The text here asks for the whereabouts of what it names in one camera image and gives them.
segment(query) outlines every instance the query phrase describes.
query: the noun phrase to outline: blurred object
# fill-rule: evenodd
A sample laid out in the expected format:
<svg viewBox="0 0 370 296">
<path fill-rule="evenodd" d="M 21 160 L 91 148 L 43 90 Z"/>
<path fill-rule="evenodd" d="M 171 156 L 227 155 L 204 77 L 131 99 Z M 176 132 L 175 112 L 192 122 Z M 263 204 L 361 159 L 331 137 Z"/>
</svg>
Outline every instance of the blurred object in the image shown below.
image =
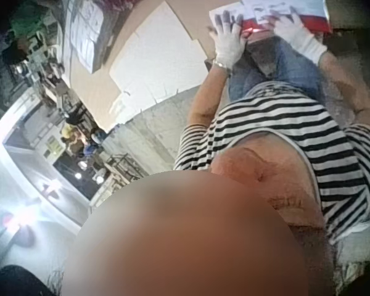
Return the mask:
<svg viewBox="0 0 370 296">
<path fill-rule="evenodd" d="M 34 274 L 21 266 L 0 269 L 0 296 L 56 296 Z"/>
</svg>

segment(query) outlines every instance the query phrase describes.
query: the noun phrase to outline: striped shirt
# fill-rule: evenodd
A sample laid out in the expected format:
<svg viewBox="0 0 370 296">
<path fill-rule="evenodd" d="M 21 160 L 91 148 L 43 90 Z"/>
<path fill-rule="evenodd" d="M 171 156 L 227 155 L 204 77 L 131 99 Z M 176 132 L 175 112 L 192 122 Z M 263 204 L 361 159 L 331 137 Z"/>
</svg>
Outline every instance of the striped shirt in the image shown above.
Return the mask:
<svg viewBox="0 0 370 296">
<path fill-rule="evenodd" d="M 217 154 L 259 131 L 273 132 L 301 152 L 332 244 L 370 220 L 370 127 L 340 129 L 320 103 L 287 83 L 259 84 L 221 110 L 209 128 L 188 126 L 175 170 L 206 170 Z"/>
</svg>

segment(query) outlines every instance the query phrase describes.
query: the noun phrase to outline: white glove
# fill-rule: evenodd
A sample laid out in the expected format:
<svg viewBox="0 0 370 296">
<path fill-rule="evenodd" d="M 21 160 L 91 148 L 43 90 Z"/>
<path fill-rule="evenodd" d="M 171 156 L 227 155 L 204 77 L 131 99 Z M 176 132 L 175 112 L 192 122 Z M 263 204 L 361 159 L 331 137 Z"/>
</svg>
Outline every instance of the white glove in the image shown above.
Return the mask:
<svg viewBox="0 0 370 296">
<path fill-rule="evenodd" d="M 211 31 L 210 36 L 215 42 L 216 62 L 232 70 L 244 53 L 247 40 L 241 36 L 244 17 L 239 15 L 235 24 L 231 25 L 230 14 L 223 12 L 223 17 L 215 16 L 216 31 Z"/>
<path fill-rule="evenodd" d="M 321 44 L 307 28 L 302 20 L 291 8 L 292 19 L 286 16 L 274 14 L 275 18 L 268 18 L 270 25 L 274 27 L 274 34 L 288 42 L 293 49 L 318 65 L 321 56 L 327 51 L 327 47 Z"/>
</svg>

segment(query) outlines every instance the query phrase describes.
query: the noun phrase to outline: bright light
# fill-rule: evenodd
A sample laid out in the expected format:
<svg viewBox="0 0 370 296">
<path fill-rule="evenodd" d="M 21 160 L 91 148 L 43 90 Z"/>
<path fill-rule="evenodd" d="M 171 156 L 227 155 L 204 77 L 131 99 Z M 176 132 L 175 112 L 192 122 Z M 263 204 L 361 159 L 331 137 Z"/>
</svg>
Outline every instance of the bright light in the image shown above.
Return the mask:
<svg viewBox="0 0 370 296">
<path fill-rule="evenodd" d="M 31 225 L 37 220 L 37 212 L 35 207 L 25 207 L 15 213 L 14 218 L 19 225 Z"/>
<path fill-rule="evenodd" d="M 86 162 L 79 162 L 80 168 L 85 170 L 88 167 L 88 164 Z"/>
<path fill-rule="evenodd" d="M 14 213 L 13 217 L 5 223 L 5 227 L 9 233 L 15 234 L 22 226 L 32 225 L 36 222 L 37 217 L 38 207 L 23 207 Z"/>
<path fill-rule="evenodd" d="M 98 176 L 97 178 L 96 178 L 96 183 L 97 183 L 97 185 L 100 185 L 100 184 L 102 184 L 104 182 L 104 178 L 102 177 L 102 176 Z"/>
<path fill-rule="evenodd" d="M 19 231 L 20 225 L 14 219 L 11 219 L 6 225 L 7 231 L 11 234 L 15 234 Z"/>
<path fill-rule="evenodd" d="M 50 194 L 52 191 L 57 191 L 60 188 L 62 188 L 62 183 L 58 179 L 54 179 L 47 188 L 47 193 Z"/>
</svg>

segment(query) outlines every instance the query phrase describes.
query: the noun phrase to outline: wristwatch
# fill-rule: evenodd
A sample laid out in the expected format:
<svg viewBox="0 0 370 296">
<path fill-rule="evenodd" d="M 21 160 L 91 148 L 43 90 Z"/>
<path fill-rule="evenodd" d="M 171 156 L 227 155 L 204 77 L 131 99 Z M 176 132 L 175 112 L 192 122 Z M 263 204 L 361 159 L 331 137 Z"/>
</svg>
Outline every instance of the wristwatch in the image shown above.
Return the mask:
<svg viewBox="0 0 370 296">
<path fill-rule="evenodd" d="M 212 64 L 218 66 L 219 68 L 224 69 L 226 71 L 226 73 L 228 74 L 228 76 L 232 75 L 232 70 L 230 68 L 228 68 L 227 66 L 225 66 L 224 64 L 219 63 L 217 60 L 214 59 Z"/>
</svg>

